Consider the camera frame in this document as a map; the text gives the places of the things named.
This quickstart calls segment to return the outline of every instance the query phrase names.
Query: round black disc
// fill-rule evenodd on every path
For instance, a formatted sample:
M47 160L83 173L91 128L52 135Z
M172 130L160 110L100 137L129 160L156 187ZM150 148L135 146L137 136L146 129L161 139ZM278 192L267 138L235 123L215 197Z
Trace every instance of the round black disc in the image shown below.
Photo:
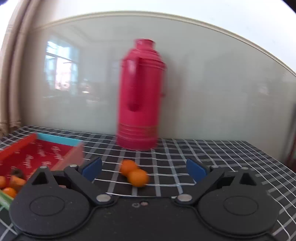
M278 217L276 203L261 188L239 185L206 194L198 203L204 221L226 235L256 235L271 229Z
M36 236L54 236L74 230L88 217L90 205L79 192L36 185L20 192L9 208L12 223Z

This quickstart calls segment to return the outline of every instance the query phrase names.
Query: black and white tablecloth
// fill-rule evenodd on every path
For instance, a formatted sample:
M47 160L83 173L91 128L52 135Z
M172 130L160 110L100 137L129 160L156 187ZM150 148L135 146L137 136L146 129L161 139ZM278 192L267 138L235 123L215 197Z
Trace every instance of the black and white tablecloth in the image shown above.
M103 160L102 172L94 183L115 195L177 196L183 193L188 186L194 185L186 172L187 158L195 158L205 165L218 165L231 171L249 167L281 206L273 235L280 241L296 238L295 173L248 142L159 139L157 148L150 152L140 152L119 147L113 135L25 126L3 137L0 150L34 132L83 140L85 159L100 156ZM123 159L134 160L149 173L150 183L145 188L132 187L119 175ZM0 241L10 241L15 235L8 211L0 207Z

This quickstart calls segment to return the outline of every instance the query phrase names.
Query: red thermos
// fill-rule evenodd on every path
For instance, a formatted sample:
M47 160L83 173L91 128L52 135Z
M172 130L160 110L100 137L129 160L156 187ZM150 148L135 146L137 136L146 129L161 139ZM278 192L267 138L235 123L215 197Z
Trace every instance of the red thermos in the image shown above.
M154 42L137 39L122 60L117 144L130 150L157 145L162 78L165 63Z

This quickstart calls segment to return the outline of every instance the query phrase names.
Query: curtain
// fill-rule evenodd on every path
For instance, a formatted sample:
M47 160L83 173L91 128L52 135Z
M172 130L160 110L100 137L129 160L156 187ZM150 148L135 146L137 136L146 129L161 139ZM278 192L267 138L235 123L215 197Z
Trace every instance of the curtain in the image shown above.
M20 66L25 40L40 0L19 0L0 51L0 136L21 125Z

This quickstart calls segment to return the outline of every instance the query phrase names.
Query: wall trim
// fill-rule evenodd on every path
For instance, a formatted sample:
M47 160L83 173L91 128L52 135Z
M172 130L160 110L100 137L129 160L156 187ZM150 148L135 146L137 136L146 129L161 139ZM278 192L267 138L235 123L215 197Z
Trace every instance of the wall trim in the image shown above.
M41 27L33 28L31 30L31 32L44 30L44 29L51 28L51 27L54 27L54 26L57 26L57 25L60 25L60 24L70 23L70 22L73 22L73 21L79 21L79 20L85 20L85 19L91 19L91 18L101 18L101 17L114 17L114 16L115 17L117 17L117 16L139 16L139 17L165 18L165 19L170 19L170 20L176 20L176 21L180 21L180 22L195 24L195 25L198 25L198 26L201 26L201 27L204 27L204 28L208 28L208 29L217 31L219 33L228 35L228 36L233 37L233 38L235 38L235 39L237 39L239 41L242 41L242 42L252 46L253 48L261 51L262 53L266 54L267 56L269 56L270 58L272 58L273 60L278 62L281 66L286 68L289 72L291 72L296 77L296 72L294 72L284 62L282 62L276 56L274 56L273 54L271 54L267 50L263 49L259 45L253 43L252 41L249 41L246 38L244 38L244 37L242 37L242 36L240 36L238 34L235 34L235 33L231 32L231 31L228 31L228 30L226 30L224 28L215 26L213 24L206 23L206 22L199 21L199 20L192 19L192 18L186 18L186 17L182 17L182 16L178 16L178 15L173 15L173 14L158 13L158 12L145 12L145 11L110 11L110 12L88 13L88 14L72 16L72 17L68 17L68 18L64 18L64 19L60 19L60 20L57 20L57 21L50 22L50 23L44 24Z

